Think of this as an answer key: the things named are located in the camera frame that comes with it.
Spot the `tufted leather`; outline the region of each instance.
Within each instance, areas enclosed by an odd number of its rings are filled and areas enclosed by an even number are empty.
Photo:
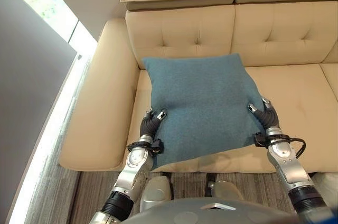
[[[126,22],[138,65],[142,58],[194,58],[230,52],[234,6],[127,12]]]
[[[246,67],[320,63],[337,40],[337,2],[237,5],[231,52]]]

